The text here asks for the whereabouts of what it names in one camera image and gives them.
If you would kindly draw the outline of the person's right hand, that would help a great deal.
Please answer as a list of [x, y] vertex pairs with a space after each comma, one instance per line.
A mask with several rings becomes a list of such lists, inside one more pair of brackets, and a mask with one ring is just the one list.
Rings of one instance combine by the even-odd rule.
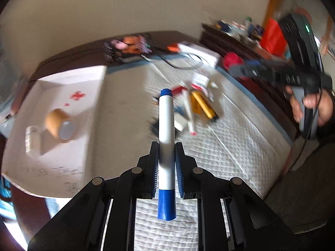
[[[292, 107], [293, 116], [296, 122], [300, 122], [303, 117], [303, 112], [300, 108], [299, 101], [294, 97], [291, 87], [287, 86], [286, 91], [291, 95], [290, 104]], [[318, 126], [325, 125], [333, 114], [333, 101], [331, 95], [323, 90], [322, 93], [308, 94], [303, 99], [306, 108], [318, 109]]]

